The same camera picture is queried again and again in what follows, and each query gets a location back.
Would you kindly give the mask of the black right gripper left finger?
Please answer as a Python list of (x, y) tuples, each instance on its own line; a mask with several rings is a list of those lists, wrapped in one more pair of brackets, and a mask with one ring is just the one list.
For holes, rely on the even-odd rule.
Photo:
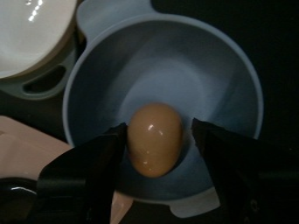
[(110, 224), (126, 144), (122, 123), (46, 165), (27, 224)]

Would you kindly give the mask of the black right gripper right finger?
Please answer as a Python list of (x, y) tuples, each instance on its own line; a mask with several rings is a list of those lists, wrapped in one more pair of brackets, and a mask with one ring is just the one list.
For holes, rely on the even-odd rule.
[(195, 119), (191, 132), (226, 224), (299, 224), (299, 150)]

